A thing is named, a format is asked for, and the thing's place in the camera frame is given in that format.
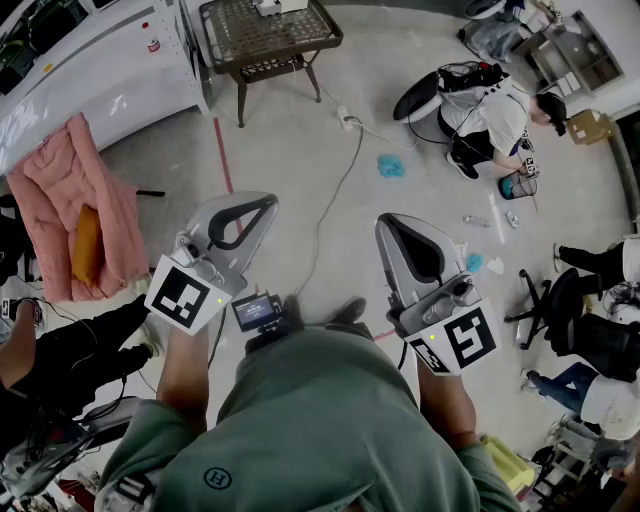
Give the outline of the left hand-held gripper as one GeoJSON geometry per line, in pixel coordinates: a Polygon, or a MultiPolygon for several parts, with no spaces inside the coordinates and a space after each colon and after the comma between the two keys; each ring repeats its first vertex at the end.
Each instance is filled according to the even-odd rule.
{"type": "Polygon", "coordinates": [[[265,192],[238,192],[204,203],[190,221],[190,231],[177,234],[173,253],[160,258],[145,306],[188,335],[199,332],[247,286],[243,273],[278,206],[277,196],[265,192]],[[249,214],[236,239],[225,241],[226,226],[249,214]]]}

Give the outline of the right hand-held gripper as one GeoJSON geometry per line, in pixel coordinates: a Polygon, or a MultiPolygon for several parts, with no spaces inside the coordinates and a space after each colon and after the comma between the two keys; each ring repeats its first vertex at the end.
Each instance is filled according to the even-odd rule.
{"type": "Polygon", "coordinates": [[[375,237],[391,288],[389,321],[434,375],[459,375],[500,349],[493,307],[433,225],[382,214],[375,237]]]}

